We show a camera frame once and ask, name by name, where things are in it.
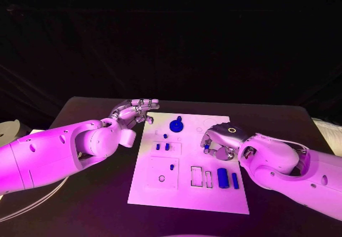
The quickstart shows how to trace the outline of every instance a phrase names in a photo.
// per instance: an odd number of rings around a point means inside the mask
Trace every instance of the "white robotic arm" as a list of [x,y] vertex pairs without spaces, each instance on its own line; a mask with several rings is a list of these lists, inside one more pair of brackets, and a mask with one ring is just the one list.
[[[211,142],[222,145],[209,149]],[[300,148],[293,149],[287,143]],[[342,220],[342,157],[261,134],[248,137],[231,123],[212,126],[201,142],[205,153],[222,160],[237,154],[253,181],[290,199]]]
[[0,147],[0,195],[48,185],[101,162],[118,144],[131,147],[137,122],[159,100],[126,100],[108,118],[89,120],[17,139]]

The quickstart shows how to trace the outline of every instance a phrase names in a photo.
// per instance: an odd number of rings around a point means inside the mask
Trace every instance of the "small blue piece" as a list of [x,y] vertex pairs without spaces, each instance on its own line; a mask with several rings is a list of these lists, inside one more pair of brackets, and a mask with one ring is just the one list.
[[183,123],[180,116],[177,116],[176,120],[170,122],[170,130],[172,132],[180,132],[183,130]]
[[234,188],[238,189],[237,173],[232,173],[231,177],[232,177]]
[[218,169],[219,188],[227,189],[229,187],[228,173],[225,168]]

